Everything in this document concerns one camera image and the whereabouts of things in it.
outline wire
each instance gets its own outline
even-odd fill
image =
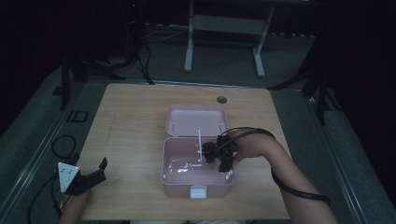
[[[146,66],[143,65],[142,63],[142,59],[140,58],[140,54],[137,54],[137,60],[139,61],[141,70],[140,72],[142,72],[143,78],[147,81],[148,84],[150,85],[155,85],[154,81],[149,77],[149,70],[148,70],[148,65],[149,65],[149,55],[150,55],[150,51],[148,51],[148,58],[146,61]]]
[[[271,174],[272,177],[275,181],[275,183],[283,190],[285,190],[286,192],[295,195],[297,197],[300,198],[305,198],[305,199],[310,199],[310,200],[317,200],[317,201],[322,201],[325,202],[327,205],[332,205],[332,200],[324,195],[321,194],[313,194],[313,193],[307,193],[307,192],[303,192],[303,191],[299,191],[297,189],[292,189],[291,187],[286,186],[274,173],[274,171],[271,169]]]
[[[61,140],[61,139],[63,139],[63,138],[70,138],[70,139],[72,139],[72,141],[73,141],[73,146],[71,147],[71,150],[70,150],[70,152],[69,152],[69,154],[68,154],[67,156],[62,156],[62,155],[58,154],[58,153],[55,151],[55,144],[56,144],[59,140]],[[55,138],[55,139],[53,140],[52,144],[50,145],[50,150],[52,151],[53,155],[55,155],[56,157],[61,158],[61,159],[64,159],[64,160],[67,161],[68,159],[70,159],[70,158],[72,157],[73,153],[74,153],[75,150],[76,150],[76,146],[77,146],[76,138],[75,138],[74,136],[70,135],[70,134],[65,134],[65,135],[59,136],[59,137],[57,137],[57,138]]]
[[[126,8],[125,8],[125,5],[122,3],[122,1],[120,1],[119,3],[120,3],[120,11],[122,12],[122,18],[123,18],[123,22],[124,22],[125,32],[126,32],[125,33],[126,34],[126,43],[125,43],[126,47],[125,47],[125,50],[124,50],[124,53],[123,53],[123,57],[125,58],[125,61],[123,61],[121,63],[111,64],[111,65],[102,65],[103,67],[105,67],[107,69],[110,69],[110,70],[120,69],[120,68],[125,67],[128,64],[134,62],[134,59],[130,58],[130,54],[131,54],[131,52],[130,52],[130,46],[131,46],[131,43],[130,43],[130,38],[131,37],[130,37],[130,35],[131,34],[129,33],[129,30],[128,30],[128,20],[127,20],[126,13],[125,13]],[[101,26],[99,24],[99,22],[98,22],[99,21],[99,19],[98,19],[99,16],[98,16],[98,13],[96,11],[95,4],[93,3],[92,0],[91,0],[91,5],[92,5],[92,11],[93,11],[93,14],[94,14],[95,21],[97,22],[98,26]]]
[[[233,129],[229,129],[227,131],[225,131],[224,133],[222,133],[221,135],[224,135],[225,133],[232,131],[232,130],[236,130],[236,129],[251,129],[251,131],[245,132],[245,133],[241,133],[239,135],[237,135],[236,137],[232,138],[231,140],[227,141],[226,143],[224,143],[223,145],[221,145],[220,147],[216,148],[216,151],[222,149],[223,147],[226,147],[227,145],[229,145],[231,142],[234,142],[235,140],[247,136],[249,134],[253,134],[253,133],[263,133],[266,135],[270,135],[271,137],[275,138],[274,135],[264,129],[256,129],[256,128],[249,128],[249,127],[243,127],[243,128],[233,128]],[[275,183],[283,190],[285,190],[286,192],[300,197],[300,198],[305,198],[305,199],[309,199],[309,200],[317,200],[317,201],[322,201],[325,202],[327,205],[331,205],[332,204],[332,200],[324,195],[321,194],[313,194],[313,193],[307,193],[307,192],[303,192],[303,191],[299,191],[297,189],[292,189],[291,187],[285,185],[274,173],[274,171],[271,169],[271,174],[272,177],[275,181]]]
[[[56,150],[55,150],[55,144],[56,144],[59,140],[61,140],[61,139],[63,139],[63,138],[70,138],[70,139],[72,139],[72,141],[73,141],[73,146],[71,147],[70,152],[69,152],[69,154],[68,154],[67,156],[62,156],[62,155],[58,154],[58,153],[56,152]],[[53,155],[55,155],[57,158],[64,159],[64,161],[68,161],[70,158],[72,158],[72,155],[75,153],[75,151],[76,151],[76,146],[77,146],[76,138],[75,138],[74,136],[70,135],[70,134],[65,134],[65,135],[61,135],[61,136],[55,138],[55,139],[52,141],[52,144],[51,144],[50,148],[51,148],[51,151],[52,151]],[[38,196],[41,194],[41,192],[43,191],[43,189],[48,185],[48,183],[50,183],[49,194],[50,194],[51,200],[52,200],[52,202],[53,202],[53,205],[52,205],[52,206],[53,206],[53,208],[55,209],[55,211],[57,212],[58,217],[61,216],[62,211],[61,211],[61,208],[60,208],[60,206],[59,206],[59,204],[58,204],[58,201],[56,200],[55,193],[54,193],[54,192],[55,192],[55,190],[54,190],[55,180],[58,179],[58,177],[59,177],[59,176],[58,176],[58,173],[57,173],[57,172],[55,172],[54,174],[52,174],[52,175],[46,180],[46,182],[41,186],[41,188],[38,190],[38,192],[35,194],[35,197],[34,197],[33,200],[30,202],[30,205],[29,205],[29,207],[28,207],[28,212],[27,212],[27,216],[26,216],[26,218],[27,218],[27,223],[28,223],[28,224],[31,224],[31,223],[32,223],[32,210],[33,210],[33,206],[35,205],[35,201],[37,200]]]
[[[162,39],[157,39],[157,40],[150,39],[150,40],[149,40],[149,42],[161,42],[161,41],[164,41],[164,40],[170,39],[170,38],[172,38],[172,37],[174,37],[174,36],[177,36],[177,35],[184,34],[184,33],[186,33],[187,31],[189,31],[189,30],[188,30],[188,29],[186,29],[186,30],[183,30],[183,31],[177,32],[177,33],[175,33],[175,34],[169,35],[169,36],[167,36],[167,37],[164,37],[164,38],[162,38]],[[164,33],[164,34],[167,34],[167,33],[173,33],[173,32],[153,32],[153,33],[151,33],[151,34],[149,34],[149,35],[146,35],[146,36],[150,36],[150,35],[153,35],[153,34],[158,34],[158,33]]]
[[[64,204],[63,204],[62,207],[61,207],[61,210],[64,209],[64,207],[65,207],[66,204],[69,202],[69,200],[70,200],[71,197],[72,197],[71,195],[69,195],[69,197],[67,197],[66,202],[64,202]]]
[[[55,176],[53,174],[50,178],[47,179],[47,181],[44,183],[43,186],[41,186],[40,190],[35,194],[35,197],[33,200],[30,202],[29,208],[27,210],[27,223],[31,224],[32,223],[32,210],[33,210],[33,205],[35,205],[35,201],[37,200],[38,196],[40,195],[41,191],[43,191],[44,187],[48,185],[48,183],[51,181],[51,179]]]

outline pink plastic box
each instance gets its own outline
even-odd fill
[[[216,142],[217,136],[226,130],[222,107],[172,105],[169,108],[161,171],[166,195],[206,198],[228,192],[234,182],[233,169],[219,173],[219,165],[206,163],[199,152],[202,144]]]

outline person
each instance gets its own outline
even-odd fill
[[[230,131],[228,135],[233,138],[247,131],[249,130]],[[233,157],[233,165],[237,165],[238,162],[246,158],[264,157],[270,163],[278,179],[286,186],[299,191],[318,194],[318,190],[300,171],[285,148],[274,137],[262,133],[253,133],[238,138],[235,143],[239,150]],[[332,210],[325,202],[297,197],[283,189],[280,189],[280,191],[292,223],[337,223]],[[91,192],[77,197],[72,196],[64,206],[61,223],[77,223],[90,196]]]
[[[92,191],[89,189],[78,196],[64,195],[62,208],[62,215],[59,219],[60,224],[75,224],[78,223],[79,218],[87,206],[88,200],[92,196]]]

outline box lid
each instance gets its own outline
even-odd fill
[[[224,109],[211,105],[172,105],[166,122],[166,133],[175,137],[217,136],[227,130]]]

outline hand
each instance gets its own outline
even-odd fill
[[[60,223],[77,223],[91,196],[92,191],[90,189],[78,196],[64,195],[64,207]]]
[[[251,129],[240,129],[228,132],[231,138],[241,133],[252,131]],[[234,164],[237,164],[245,158],[265,157],[268,158],[272,151],[284,151],[284,148],[270,135],[263,133],[252,133],[243,136],[235,141],[239,150],[233,156]]]

